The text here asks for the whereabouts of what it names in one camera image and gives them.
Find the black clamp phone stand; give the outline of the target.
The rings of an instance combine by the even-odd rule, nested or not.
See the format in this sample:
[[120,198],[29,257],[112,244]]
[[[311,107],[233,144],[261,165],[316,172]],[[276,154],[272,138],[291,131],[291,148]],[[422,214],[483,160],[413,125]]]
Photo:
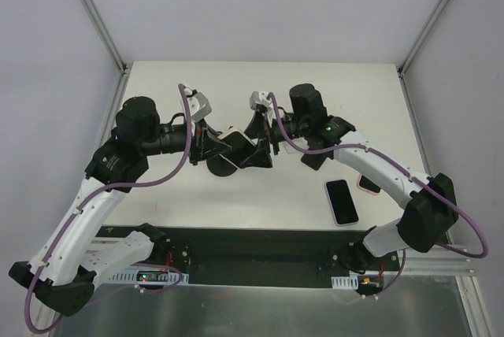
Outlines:
[[238,171],[238,168],[220,155],[213,156],[206,161],[211,174],[217,177],[228,177]]

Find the cream case phone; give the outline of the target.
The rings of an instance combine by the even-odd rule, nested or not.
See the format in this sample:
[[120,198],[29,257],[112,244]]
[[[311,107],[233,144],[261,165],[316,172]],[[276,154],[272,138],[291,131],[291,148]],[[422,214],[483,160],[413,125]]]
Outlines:
[[238,168],[243,167],[243,162],[255,151],[255,144],[238,128],[231,127],[218,135],[218,139],[228,144],[231,149],[221,156]]

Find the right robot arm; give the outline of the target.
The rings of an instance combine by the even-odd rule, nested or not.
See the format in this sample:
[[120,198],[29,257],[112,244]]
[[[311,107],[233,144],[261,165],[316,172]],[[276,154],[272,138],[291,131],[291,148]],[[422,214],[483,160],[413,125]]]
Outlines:
[[377,185],[403,211],[397,220],[370,228],[339,253],[345,269],[363,273],[375,268],[383,256],[406,248],[427,253],[458,221],[448,176],[430,176],[386,157],[351,123],[328,114],[321,93],[311,83],[292,87],[289,97],[292,111],[287,113],[270,94],[255,91],[250,96],[254,116],[245,133],[258,142],[253,156],[270,166],[281,142],[303,138],[308,144],[300,150],[305,165],[318,170],[326,159],[335,159]]

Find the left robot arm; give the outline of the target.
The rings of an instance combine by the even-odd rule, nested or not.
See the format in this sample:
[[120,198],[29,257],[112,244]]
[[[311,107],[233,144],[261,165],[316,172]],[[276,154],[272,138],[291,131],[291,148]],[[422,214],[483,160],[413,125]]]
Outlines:
[[88,254],[87,248],[114,208],[139,186],[150,156],[181,153],[182,162],[197,164],[229,150],[209,133],[204,119],[212,109],[204,94],[184,95],[182,106],[182,124],[163,124],[151,98],[139,96],[124,102],[110,138],[86,167],[64,220],[37,255],[14,263],[9,270],[9,276],[28,289],[28,299],[37,298],[70,317],[101,284],[129,265],[167,263],[167,237],[148,223],[100,254]]

